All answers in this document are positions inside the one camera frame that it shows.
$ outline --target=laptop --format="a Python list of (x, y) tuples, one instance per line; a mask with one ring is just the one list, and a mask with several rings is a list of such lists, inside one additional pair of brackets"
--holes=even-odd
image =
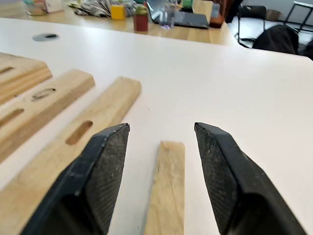
[[(147, 6), (152, 22), (155, 24), (159, 24), (160, 15), (163, 14), (162, 11), (160, 11), (161, 5), (156, 4), (154, 8), (152, 8), (152, 4), (147, 2)], [(205, 15), (182, 11), (175, 12), (174, 25), (190, 28), (209, 28), (209, 22), (207, 21)]]

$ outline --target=transparent cup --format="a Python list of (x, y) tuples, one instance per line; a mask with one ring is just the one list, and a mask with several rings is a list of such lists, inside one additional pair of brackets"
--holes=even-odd
[(160, 13), (159, 25), (162, 28), (170, 29), (174, 27), (175, 11), (177, 11), (177, 0), (167, 0)]

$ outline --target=wall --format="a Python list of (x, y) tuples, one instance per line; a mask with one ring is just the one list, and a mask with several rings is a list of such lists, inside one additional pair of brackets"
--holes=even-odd
[(13, 3), (13, 2), (17, 2), (17, 1), (22, 1), (22, 0), (0, 0), (0, 4), (2, 4), (2, 3)]
[[(298, 0), (300, 2), (313, 4), (313, 0)], [(245, 5), (263, 5), (267, 9), (274, 9), (282, 13), (280, 20), (284, 20), (293, 6), (293, 0), (244, 0)], [(288, 21), (301, 23), (304, 21), (309, 9), (296, 6)], [(313, 25), (313, 13), (307, 24)]]

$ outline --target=wooden stick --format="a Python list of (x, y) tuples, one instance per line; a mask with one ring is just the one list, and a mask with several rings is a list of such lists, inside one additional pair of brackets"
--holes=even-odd
[(44, 62), (0, 53), (0, 104), (52, 76)]
[(71, 70), (2, 111), (0, 163), (93, 86), (91, 74)]
[(140, 82), (117, 79), (0, 192), (1, 235), (22, 231), (61, 171), (92, 135), (119, 124), (140, 92)]
[(185, 146), (161, 142), (145, 235), (184, 234)]

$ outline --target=yellow cube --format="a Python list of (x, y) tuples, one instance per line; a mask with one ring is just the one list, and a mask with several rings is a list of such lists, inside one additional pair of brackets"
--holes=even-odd
[(112, 20), (124, 20), (126, 18), (124, 5), (112, 5), (111, 17)]

